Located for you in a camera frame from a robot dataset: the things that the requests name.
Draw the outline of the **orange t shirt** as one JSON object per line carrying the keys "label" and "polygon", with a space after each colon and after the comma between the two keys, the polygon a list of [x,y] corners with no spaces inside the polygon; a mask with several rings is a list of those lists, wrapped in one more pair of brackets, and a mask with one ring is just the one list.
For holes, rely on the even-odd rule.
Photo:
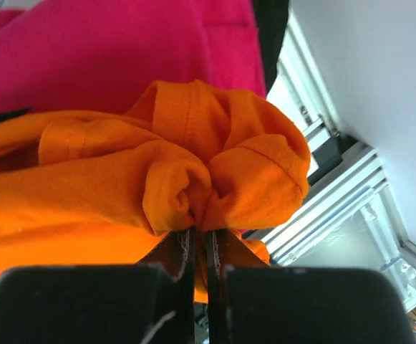
{"label": "orange t shirt", "polygon": [[278,226],[309,190],[311,153],[244,90],[158,81],[124,114],[64,110],[0,123],[0,274],[131,264],[172,231]]}

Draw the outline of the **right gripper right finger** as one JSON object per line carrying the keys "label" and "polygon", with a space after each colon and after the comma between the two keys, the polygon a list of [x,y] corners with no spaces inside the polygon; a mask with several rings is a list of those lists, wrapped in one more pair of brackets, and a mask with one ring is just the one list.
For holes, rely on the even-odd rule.
{"label": "right gripper right finger", "polygon": [[223,229],[206,233],[208,267],[214,268],[216,277],[223,279],[227,266],[234,267],[267,267],[257,254],[255,254],[232,231]]}

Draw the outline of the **black t shirt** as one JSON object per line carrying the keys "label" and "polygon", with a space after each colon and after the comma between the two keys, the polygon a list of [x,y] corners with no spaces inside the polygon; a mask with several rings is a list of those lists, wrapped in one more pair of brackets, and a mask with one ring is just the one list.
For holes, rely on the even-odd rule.
{"label": "black t shirt", "polygon": [[289,0],[253,0],[266,93],[277,78],[277,64],[288,20]]}

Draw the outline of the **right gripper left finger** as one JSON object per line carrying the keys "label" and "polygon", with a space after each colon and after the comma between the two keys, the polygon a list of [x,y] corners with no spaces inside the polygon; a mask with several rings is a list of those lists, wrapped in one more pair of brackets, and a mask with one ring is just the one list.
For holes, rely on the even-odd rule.
{"label": "right gripper left finger", "polygon": [[138,261],[139,264],[156,264],[174,280],[194,278],[196,231],[172,231]]}

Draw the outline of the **magenta t shirt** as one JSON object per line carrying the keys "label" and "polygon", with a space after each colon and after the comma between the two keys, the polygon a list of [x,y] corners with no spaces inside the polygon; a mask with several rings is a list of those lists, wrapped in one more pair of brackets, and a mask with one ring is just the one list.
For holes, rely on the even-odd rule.
{"label": "magenta t shirt", "polygon": [[123,113],[154,81],[266,94],[250,1],[42,1],[0,9],[0,114]]}

